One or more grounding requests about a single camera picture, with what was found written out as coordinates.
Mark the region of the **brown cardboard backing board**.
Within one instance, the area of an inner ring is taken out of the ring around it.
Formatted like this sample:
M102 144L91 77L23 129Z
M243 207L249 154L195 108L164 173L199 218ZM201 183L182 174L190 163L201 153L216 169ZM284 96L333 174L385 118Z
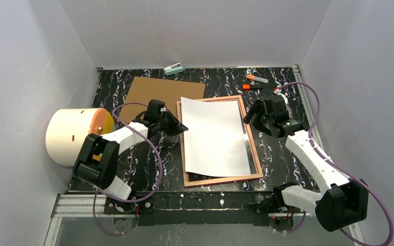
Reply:
M176 103L182 97L202 99L205 87L206 85L201 83L135 77L125 98L125 102L129 105L121 108L119 118L124 122L132 121L139 113L146 110L145 106L152 99L163 101L166 108L177 117Z

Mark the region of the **landscape photo print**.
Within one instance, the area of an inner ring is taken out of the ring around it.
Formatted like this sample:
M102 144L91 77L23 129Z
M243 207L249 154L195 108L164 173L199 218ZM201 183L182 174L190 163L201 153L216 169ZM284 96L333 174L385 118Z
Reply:
M185 171L211 177L250 175L237 101L181 99Z

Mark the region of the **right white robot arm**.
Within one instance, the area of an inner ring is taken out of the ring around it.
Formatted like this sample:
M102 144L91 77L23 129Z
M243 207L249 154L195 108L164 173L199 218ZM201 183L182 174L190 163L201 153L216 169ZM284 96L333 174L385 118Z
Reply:
M329 232L366 219L368 192L364 184L345 177L328 164L329 156L317 153L321 148L308 135L306 125L290 116L282 96L258 99L243 122L269 136L285 138L285 147L300 160L319 187L318 192L294 182L274 187L270 195L255 197L251 208L256 213L298 208L315 216Z

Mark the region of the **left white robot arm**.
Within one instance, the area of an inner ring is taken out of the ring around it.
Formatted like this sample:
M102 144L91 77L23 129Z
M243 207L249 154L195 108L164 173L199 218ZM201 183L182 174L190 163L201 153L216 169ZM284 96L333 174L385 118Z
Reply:
M111 133L86 136L73 166L73 176L97 188L105 196L124 203L137 203L148 199L159 188L164 165L159 151L150 138L159 132L168 136L179 135L188 130L167 108L166 103L152 99L129 123ZM116 174L119 156L142 142L150 145L159 166L159 175L153 190L142 198L129 199L131 187Z

